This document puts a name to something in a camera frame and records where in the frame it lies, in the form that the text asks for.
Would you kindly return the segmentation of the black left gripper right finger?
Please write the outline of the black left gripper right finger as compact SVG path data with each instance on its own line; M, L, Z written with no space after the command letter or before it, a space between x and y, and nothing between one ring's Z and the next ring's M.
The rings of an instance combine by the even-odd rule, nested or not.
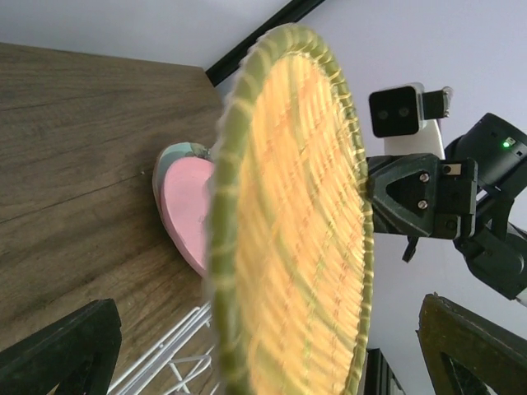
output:
M418 340L436 394L525 394L526 340L428 294Z

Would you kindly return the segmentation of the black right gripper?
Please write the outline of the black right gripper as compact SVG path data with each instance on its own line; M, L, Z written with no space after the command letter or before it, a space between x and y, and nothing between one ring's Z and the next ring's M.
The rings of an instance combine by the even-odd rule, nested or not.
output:
M467 263L515 261L515 227L508 220L513 158L472 158L460 175L446 163L441 176L441 159L433 154L370 156L366 163L368 232L452 239Z

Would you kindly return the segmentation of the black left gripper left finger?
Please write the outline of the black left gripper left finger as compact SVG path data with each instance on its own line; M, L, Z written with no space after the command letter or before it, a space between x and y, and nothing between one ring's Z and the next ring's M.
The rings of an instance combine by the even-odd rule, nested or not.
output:
M1 351L1 393L106 394L121 342L115 302L94 300Z

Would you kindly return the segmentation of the white wire dish rack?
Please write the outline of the white wire dish rack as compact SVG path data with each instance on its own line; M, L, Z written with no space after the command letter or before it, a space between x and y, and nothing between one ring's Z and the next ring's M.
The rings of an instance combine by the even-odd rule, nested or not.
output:
M191 309L124 373L109 394L218 394L211 309Z

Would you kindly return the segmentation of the yellow woven bamboo tray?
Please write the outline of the yellow woven bamboo tray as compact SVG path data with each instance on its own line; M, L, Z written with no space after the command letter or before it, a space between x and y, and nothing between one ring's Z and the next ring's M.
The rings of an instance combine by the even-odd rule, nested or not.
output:
M217 123L207 286L226 394L354 394L374 238L352 95L312 29L271 29Z

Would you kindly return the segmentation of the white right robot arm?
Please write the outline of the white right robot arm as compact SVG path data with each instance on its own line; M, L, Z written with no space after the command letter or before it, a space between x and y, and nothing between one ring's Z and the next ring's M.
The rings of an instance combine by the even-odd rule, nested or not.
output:
M445 149L368 158L376 233L404 235L409 262L422 238L448 239L469 271L526 303L526 232L509 220L526 188L526 135L487 113Z

